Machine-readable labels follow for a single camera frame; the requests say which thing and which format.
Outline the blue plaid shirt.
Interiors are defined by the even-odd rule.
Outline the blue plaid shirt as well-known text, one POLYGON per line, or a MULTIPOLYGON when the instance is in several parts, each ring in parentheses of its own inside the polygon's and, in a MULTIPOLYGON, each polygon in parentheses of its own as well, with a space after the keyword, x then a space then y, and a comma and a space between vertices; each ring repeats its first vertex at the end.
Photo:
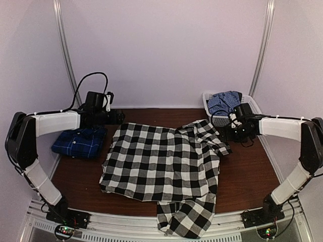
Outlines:
POLYGON ((74 158, 96 158, 100 155, 107 129, 103 126, 63 131, 53 143, 54 153, 74 158))

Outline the white plastic laundry basket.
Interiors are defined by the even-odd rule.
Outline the white plastic laundry basket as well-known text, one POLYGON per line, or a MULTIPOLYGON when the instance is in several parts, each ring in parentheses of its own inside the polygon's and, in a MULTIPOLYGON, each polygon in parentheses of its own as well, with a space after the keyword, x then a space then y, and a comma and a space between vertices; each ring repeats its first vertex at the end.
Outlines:
MULTIPOLYGON (((229 118, 227 115, 212 115, 209 112, 207 103, 212 98, 214 93, 212 91, 206 91, 202 94, 202 102, 204 105, 204 110, 208 116, 210 122, 212 122, 216 127, 223 127, 229 124, 229 118)), ((241 103, 248 103, 250 105, 251 110, 253 113, 261 113, 261 110, 256 103, 256 101, 249 95, 241 94, 241 103)))

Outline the black white checked shirt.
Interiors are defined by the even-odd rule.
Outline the black white checked shirt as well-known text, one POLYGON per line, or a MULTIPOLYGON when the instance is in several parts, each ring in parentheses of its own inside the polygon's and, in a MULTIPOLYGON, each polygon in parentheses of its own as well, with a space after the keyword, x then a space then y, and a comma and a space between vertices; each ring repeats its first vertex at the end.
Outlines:
POLYGON ((160 231, 198 239, 215 215, 220 158, 230 153, 206 119, 176 129, 125 123, 113 135, 99 185, 156 202, 160 231))

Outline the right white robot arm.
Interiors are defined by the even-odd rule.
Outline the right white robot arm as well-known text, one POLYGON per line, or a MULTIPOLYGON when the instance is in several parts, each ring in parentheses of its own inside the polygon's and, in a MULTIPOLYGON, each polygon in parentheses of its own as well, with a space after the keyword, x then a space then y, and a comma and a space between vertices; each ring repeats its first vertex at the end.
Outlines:
POLYGON ((300 157, 294 170, 265 199, 259 211, 262 222, 270 222, 278 214, 277 206, 284 204, 322 168, 322 118, 313 119, 269 116, 253 113, 248 103, 234 107, 229 123, 220 128, 222 141, 244 143, 256 136, 275 136, 300 142, 300 157))

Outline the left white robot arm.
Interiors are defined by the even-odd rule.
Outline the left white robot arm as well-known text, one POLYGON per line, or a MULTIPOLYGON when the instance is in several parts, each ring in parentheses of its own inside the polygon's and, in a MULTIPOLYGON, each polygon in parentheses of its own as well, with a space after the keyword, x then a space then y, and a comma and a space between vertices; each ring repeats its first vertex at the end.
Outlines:
POLYGON ((36 139, 40 136, 78 128, 120 125, 125 114, 112 109, 114 94, 89 91, 85 103, 78 109, 15 113, 5 141, 5 150, 15 170, 32 185, 46 203, 55 206, 52 214, 62 224, 69 223, 73 214, 62 202, 61 192, 53 185, 41 167, 36 139))

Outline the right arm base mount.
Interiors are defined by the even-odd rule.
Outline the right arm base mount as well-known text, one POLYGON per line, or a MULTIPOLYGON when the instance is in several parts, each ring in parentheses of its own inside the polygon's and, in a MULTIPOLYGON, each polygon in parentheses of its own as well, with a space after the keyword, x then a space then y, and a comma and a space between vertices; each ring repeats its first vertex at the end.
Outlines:
POLYGON ((285 218, 285 214, 283 212, 279 212, 278 215, 274 217, 266 217, 263 214, 262 209, 257 210, 245 210, 241 213, 242 222, 245 228, 265 225, 268 223, 274 223, 277 220, 281 220, 285 218))

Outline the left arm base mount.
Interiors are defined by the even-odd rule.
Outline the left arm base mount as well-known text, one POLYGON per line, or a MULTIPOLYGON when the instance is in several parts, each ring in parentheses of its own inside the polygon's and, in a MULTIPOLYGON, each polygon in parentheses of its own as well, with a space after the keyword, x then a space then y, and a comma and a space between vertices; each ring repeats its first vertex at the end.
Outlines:
POLYGON ((82 228, 86 229, 88 226, 90 214, 86 212, 81 212, 77 210, 68 210, 65 218, 62 216, 56 215, 54 212, 48 212, 46 215, 46 219, 49 221, 53 221, 59 224, 64 224, 73 228, 82 228))

